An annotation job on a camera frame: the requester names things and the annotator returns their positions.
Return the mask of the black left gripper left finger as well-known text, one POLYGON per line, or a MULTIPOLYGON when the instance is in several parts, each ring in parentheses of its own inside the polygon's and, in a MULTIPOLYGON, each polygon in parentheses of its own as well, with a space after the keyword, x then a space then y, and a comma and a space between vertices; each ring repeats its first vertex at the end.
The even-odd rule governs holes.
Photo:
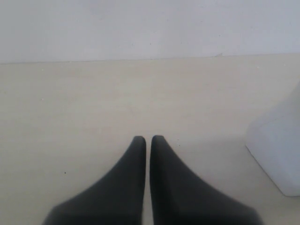
POLYGON ((146 174, 146 141, 135 136, 98 182, 55 206, 45 225, 140 225, 146 174))

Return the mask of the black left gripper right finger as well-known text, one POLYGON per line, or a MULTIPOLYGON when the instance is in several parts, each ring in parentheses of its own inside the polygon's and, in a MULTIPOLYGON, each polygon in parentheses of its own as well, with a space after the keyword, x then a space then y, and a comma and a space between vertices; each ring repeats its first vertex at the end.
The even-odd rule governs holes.
POLYGON ((156 225, 262 224, 253 208, 200 179, 162 135, 151 141, 150 192, 156 225))

